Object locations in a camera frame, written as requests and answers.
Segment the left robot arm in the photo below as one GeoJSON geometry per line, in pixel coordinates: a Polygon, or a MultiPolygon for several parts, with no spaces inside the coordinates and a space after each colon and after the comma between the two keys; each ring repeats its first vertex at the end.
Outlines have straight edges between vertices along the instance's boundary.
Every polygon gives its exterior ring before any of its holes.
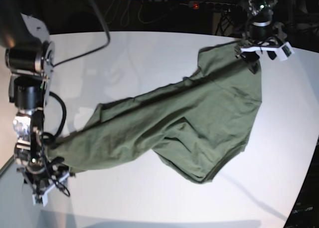
{"type": "Polygon", "coordinates": [[[278,0],[243,0],[247,12],[242,39],[235,47],[236,57],[242,58],[256,74],[259,65],[257,51],[267,52],[269,58],[283,61],[291,55],[287,35],[281,22],[273,22],[273,9],[278,0]]]}

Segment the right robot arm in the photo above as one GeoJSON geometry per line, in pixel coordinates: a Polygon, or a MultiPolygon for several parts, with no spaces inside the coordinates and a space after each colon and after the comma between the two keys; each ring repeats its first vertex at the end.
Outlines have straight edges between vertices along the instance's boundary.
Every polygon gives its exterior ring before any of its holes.
{"type": "Polygon", "coordinates": [[[8,99],[17,108],[14,159],[17,171],[32,189],[37,204],[43,204],[52,188],[70,196],[68,167],[63,158],[45,154],[56,135],[44,131],[44,108],[49,97],[55,45],[43,21],[21,13],[15,0],[0,0],[0,44],[10,70],[8,99]]]}

